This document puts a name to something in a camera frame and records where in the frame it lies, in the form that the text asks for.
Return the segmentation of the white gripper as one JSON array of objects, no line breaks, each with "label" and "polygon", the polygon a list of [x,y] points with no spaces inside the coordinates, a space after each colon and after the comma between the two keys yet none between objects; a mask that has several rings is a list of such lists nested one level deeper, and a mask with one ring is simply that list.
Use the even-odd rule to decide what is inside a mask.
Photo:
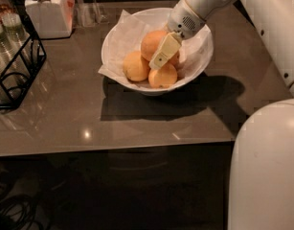
[{"label": "white gripper", "polygon": [[159,43],[157,50],[151,58],[151,69],[161,69],[182,46],[182,38],[194,37],[205,25],[190,7],[186,0],[180,0],[171,10],[167,21],[168,33]]}]

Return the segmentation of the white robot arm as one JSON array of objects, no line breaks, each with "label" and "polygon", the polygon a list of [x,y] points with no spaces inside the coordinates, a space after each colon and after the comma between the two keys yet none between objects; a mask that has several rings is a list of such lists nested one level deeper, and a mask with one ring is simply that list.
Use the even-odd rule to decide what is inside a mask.
[{"label": "white robot arm", "polygon": [[[161,68],[231,0],[180,0],[151,58]],[[227,230],[294,230],[294,0],[240,0],[292,97],[256,111],[235,141]]]}]

